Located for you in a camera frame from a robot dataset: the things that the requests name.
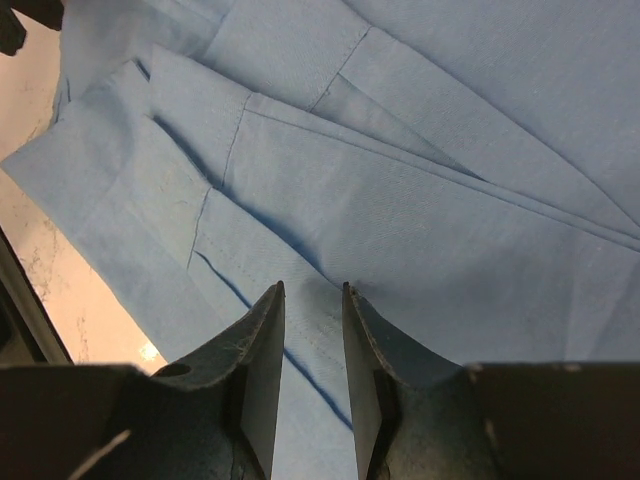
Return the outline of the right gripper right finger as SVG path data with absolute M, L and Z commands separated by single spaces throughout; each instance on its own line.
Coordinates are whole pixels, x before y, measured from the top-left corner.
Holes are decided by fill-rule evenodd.
M 635 363 L 460 366 L 353 287 L 342 329 L 362 479 L 635 479 Z

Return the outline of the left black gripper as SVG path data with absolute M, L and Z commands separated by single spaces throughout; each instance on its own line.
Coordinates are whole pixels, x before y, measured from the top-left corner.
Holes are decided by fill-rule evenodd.
M 1 0 L 1 53 L 5 56 L 15 56 L 27 37 L 18 13 L 49 30 L 60 31 L 64 6 L 60 0 Z

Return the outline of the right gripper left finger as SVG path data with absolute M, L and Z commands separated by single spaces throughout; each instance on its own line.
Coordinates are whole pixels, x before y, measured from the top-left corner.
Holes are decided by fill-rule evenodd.
M 267 479 L 285 291 L 154 375 L 125 365 L 1 371 L 5 479 Z

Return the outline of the light blue long sleeve shirt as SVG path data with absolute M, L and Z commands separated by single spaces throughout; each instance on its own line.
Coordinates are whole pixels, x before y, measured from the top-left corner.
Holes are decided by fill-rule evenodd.
M 284 283 L 279 479 L 357 471 L 344 283 L 447 370 L 639 357 L 635 1 L 71 1 L 2 167 L 168 360 Z

